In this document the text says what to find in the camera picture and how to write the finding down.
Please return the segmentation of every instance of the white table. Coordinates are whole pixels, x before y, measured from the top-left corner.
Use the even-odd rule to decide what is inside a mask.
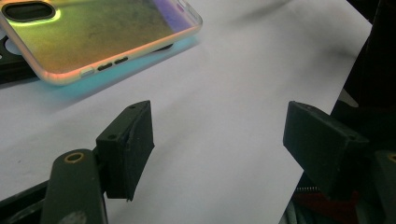
[[[332,107],[371,26],[345,0],[190,0],[195,37],[67,87],[0,86],[0,200],[49,178],[127,105],[152,103],[156,147],[110,223],[277,223],[302,169],[288,101]]]

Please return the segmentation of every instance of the camera cutout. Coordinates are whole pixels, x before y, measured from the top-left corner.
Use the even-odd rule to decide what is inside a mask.
[[[55,15],[55,8],[45,2],[20,2],[3,6],[7,19],[17,22],[42,21]]]

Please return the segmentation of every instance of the iridescent phone case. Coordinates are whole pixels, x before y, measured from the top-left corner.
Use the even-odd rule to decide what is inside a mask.
[[[25,4],[47,18],[10,18]],[[201,17],[184,0],[0,0],[0,23],[38,77],[66,85],[197,33]]]

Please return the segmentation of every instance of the white surface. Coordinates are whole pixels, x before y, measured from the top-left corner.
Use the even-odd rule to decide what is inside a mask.
[[[68,87],[0,86],[0,199],[150,100],[154,148],[110,223],[277,223],[302,173],[282,147],[288,101],[330,112],[370,32],[344,0],[190,0],[194,38]]]

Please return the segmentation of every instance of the smartphone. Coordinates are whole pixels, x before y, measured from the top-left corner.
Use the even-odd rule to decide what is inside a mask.
[[[202,27],[184,0],[0,1],[0,24],[36,75],[67,85]]]

